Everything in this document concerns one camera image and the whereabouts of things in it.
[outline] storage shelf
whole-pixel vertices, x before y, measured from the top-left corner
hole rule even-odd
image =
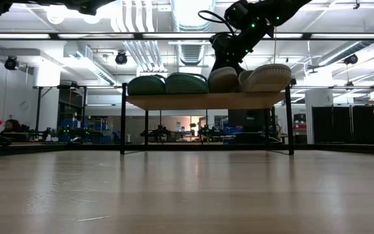
[[[128,96],[143,110],[266,109],[285,99],[284,92]]]

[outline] white wall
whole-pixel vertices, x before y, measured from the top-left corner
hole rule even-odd
[[[0,63],[0,119],[12,115],[20,124],[35,123],[37,91],[32,89],[33,76],[22,71],[8,71]]]

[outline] light fixture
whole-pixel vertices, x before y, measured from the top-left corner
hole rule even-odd
[[[145,33],[143,35],[146,39],[155,38],[169,38],[169,39],[209,39],[214,33],[199,33],[199,32],[174,32],[174,33]]]
[[[113,89],[115,86],[87,86],[88,89]]]
[[[134,39],[134,35],[131,33],[119,33],[119,34],[114,34],[114,33],[102,33],[102,34],[97,34],[97,33],[73,33],[73,34],[66,34],[62,33],[58,35],[59,38],[61,39],[109,39],[109,38],[124,38],[124,39]]]
[[[211,45],[209,41],[202,42],[189,42],[189,41],[178,41],[178,42],[168,42],[170,46],[207,46]]]
[[[45,33],[0,33],[0,39],[50,39],[50,36]]]
[[[361,38],[361,39],[374,39],[374,33],[314,33],[311,38],[313,39],[328,39],[328,38]]]
[[[53,5],[45,7],[45,11],[47,12],[47,20],[54,25],[58,25],[66,18],[68,9],[63,5]]]
[[[101,21],[101,18],[98,17],[98,16],[89,16],[89,15],[84,15],[83,16],[83,20],[86,22],[86,23],[89,23],[89,24],[96,24],[96,23],[99,23]]]
[[[86,104],[87,107],[114,107],[122,106],[122,104]],[[133,104],[127,103],[126,106],[133,106]]]
[[[274,38],[276,39],[288,39],[288,38],[301,38],[303,37],[303,34],[302,33],[275,33]],[[270,36],[268,35],[265,35],[264,38],[271,38]]]

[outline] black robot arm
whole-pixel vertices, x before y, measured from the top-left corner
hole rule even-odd
[[[240,0],[233,3],[225,12],[224,20],[214,21],[228,25],[231,33],[221,32],[211,37],[210,42],[214,49],[216,61],[212,71],[233,67],[239,74],[243,71],[239,63],[252,52],[254,46],[267,34],[274,37],[274,28],[287,22],[297,11],[311,0],[265,0],[257,3],[248,3]],[[240,30],[239,34],[232,33],[231,26]]]

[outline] wooden floor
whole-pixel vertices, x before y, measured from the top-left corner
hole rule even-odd
[[[373,233],[374,155],[0,157],[0,234]]]

